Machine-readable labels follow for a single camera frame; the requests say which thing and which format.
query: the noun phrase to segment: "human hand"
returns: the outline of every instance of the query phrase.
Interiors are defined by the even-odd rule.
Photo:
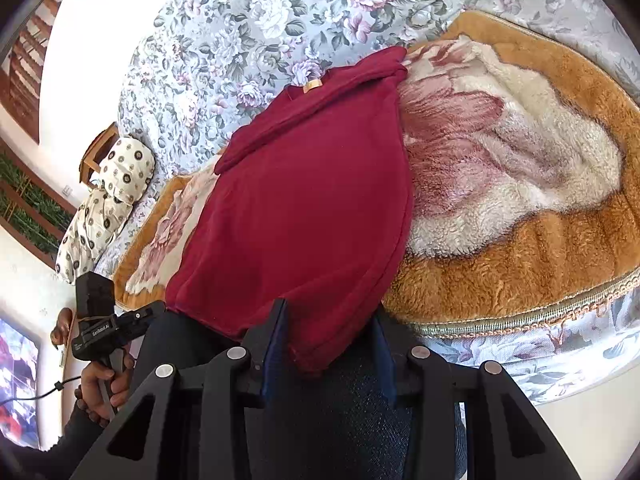
[[[99,418],[109,420],[110,409],[102,400],[100,394],[100,386],[98,386],[98,380],[111,381],[111,405],[119,408],[121,407],[129,397],[129,385],[131,383],[131,376],[133,374],[134,360],[129,353],[124,356],[124,372],[116,374],[110,368],[107,368],[103,364],[92,361],[89,363],[81,374],[81,392],[82,399],[78,400],[78,406],[82,410],[88,410],[89,417],[94,420],[96,416],[92,417],[92,412],[97,414]]]
[[[66,344],[66,340],[69,338],[69,331],[71,330],[71,323],[74,318],[74,313],[69,307],[65,307],[58,313],[58,319],[56,326],[49,335],[53,346],[58,348],[58,345]]]

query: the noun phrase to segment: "poster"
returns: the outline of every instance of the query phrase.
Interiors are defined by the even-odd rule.
[[[0,402],[36,396],[37,346],[0,319]],[[35,401],[0,406],[0,431],[20,446],[38,448]]]

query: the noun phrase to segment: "red shirt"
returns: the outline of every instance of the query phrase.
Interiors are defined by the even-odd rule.
[[[396,87],[406,51],[283,90],[240,128],[166,302],[233,338],[289,302],[289,349],[326,368],[375,311],[404,254],[413,189]]]

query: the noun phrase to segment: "patterned pillow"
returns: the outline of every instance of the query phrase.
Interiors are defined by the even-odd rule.
[[[102,188],[92,190],[62,238],[56,259],[58,276],[73,285],[78,276],[92,270],[132,209]]]
[[[111,196],[129,205],[142,198],[154,174],[151,150],[131,137],[122,137],[100,163],[100,184]]]

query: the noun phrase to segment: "wooden stair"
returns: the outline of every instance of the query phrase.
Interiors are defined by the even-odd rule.
[[[52,25],[43,16],[50,13],[55,19],[59,9],[59,1],[43,1],[20,30],[9,53],[8,73],[0,70],[0,105],[36,143],[40,138],[38,116],[42,68],[52,31]]]

